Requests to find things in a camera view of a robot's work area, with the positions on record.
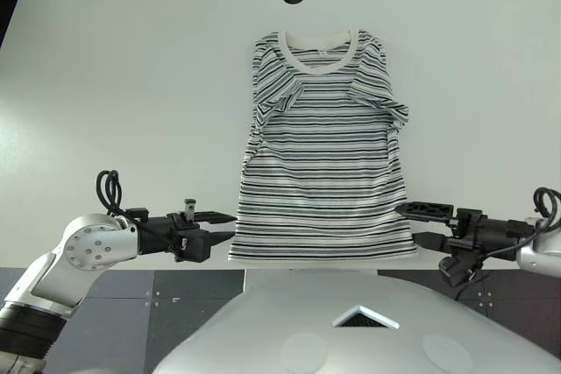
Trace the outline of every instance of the white tabletop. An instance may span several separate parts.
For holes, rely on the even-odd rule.
[[[0,264],[28,265],[70,220],[102,211],[94,179],[106,168],[121,173],[125,207],[164,215],[193,197],[198,210],[235,214],[252,43],[283,29],[357,26],[380,37],[394,94],[411,107],[400,137],[411,200],[530,216],[534,188],[561,185],[560,8],[560,0],[19,0],[0,49]],[[255,267],[228,262],[226,250],[203,265],[162,254],[118,268]],[[441,257],[337,267],[435,269]]]

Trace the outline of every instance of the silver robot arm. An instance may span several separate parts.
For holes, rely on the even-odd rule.
[[[138,229],[121,216],[84,215],[35,260],[0,307],[0,373],[37,373],[91,286],[115,263],[138,255]]]
[[[523,246],[516,254],[516,263],[524,271],[561,278],[561,229]]]
[[[441,222],[451,229],[452,236],[414,234],[423,248],[450,254],[438,264],[450,286],[471,282],[488,258],[516,261],[525,271],[561,277],[561,194],[539,187],[533,199],[542,218],[526,222],[491,219],[481,210],[468,208],[459,208],[453,215],[452,205],[419,201],[395,210],[410,220]]]
[[[105,193],[101,180],[107,177]],[[74,219],[60,243],[35,260],[0,302],[0,374],[40,374],[45,357],[99,276],[141,254],[171,252],[175,261],[200,263],[233,232],[209,232],[199,222],[234,221],[217,212],[185,211],[149,217],[145,208],[122,210],[117,172],[101,172],[97,192],[109,215]]]

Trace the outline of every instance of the black cable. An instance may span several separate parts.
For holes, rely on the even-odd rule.
[[[549,197],[551,202],[551,211],[547,209],[547,207],[545,206],[545,202],[543,200],[543,198],[546,195]],[[551,188],[539,187],[534,192],[533,199],[534,199],[534,205],[536,206],[535,211],[539,212],[539,214],[545,218],[545,220],[539,222],[536,225],[536,230],[534,234],[532,234],[528,238],[523,239],[521,242],[515,245],[511,245],[510,247],[488,252],[487,254],[482,256],[481,262],[483,262],[487,258],[491,258],[492,256],[496,256],[498,254],[521,249],[526,244],[529,244],[532,241],[534,241],[536,238],[538,238],[542,233],[551,232],[561,227],[561,217],[559,217],[557,222],[555,222],[559,211],[559,206],[557,204],[557,201],[561,202],[561,193]]]
[[[146,232],[163,239],[168,244],[173,245],[171,241],[152,229],[149,229],[141,221],[138,221],[127,211],[121,209],[121,199],[123,198],[123,189],[121,188],[121,183],[119,182],[119,173],[116,170],[111,171],[101,171],[96,178],[96,193],[97,198],[102,203],[102,205],[107,209],[107,215],[109,216],[122,216],[128,219],[130,222],[136,224],[141,229]]]
[[[16,356],[16,359],[14,360],[14,363],[11,365],[11,367],[6,372],[11,372],[14,369],[14,367],[16,366],[16,363],[18,363],[18,361],[19,361],[19,355]]]
[[[477,273],[476,273],[475,277],[473,278],[473,280],[471,280],[470,282],[468,282],[467,284],[462,286],[462,288],[458,291],[458,293],[454,297],[454,300],[455,301],[459,300],[460,297],[462,296],[462,293],[464,293],[464,291],[466,289],[470,288],[471,286],[474,286],[474,285],[478,284],[479,282],[483,282],[485,279],[489,278],[489,276],[491,276],[491,273],[488,273],[487,275],[482,275],[482,271],[480,269],[477,269]]]

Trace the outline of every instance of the vent grille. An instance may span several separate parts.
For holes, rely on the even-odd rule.
[[[353,315],[349,320],[344,321],[339,328],[387,328],[382,323],[371,319],[364,314]]]
[[[365,306],[355,306],[339,315],[334,328],[400,328],[400,323]]]

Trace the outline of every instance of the gray floor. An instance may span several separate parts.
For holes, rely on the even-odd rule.
[[[0,295],[21,274],[0,268]],[[490,271],[460,302],[561,357],[561,281]],[[454,297],[437,271],[379,271]],[[236,295],[243,271],[109,271],[91,289],[48,357],[46,374],[101,367],[149,374]]]

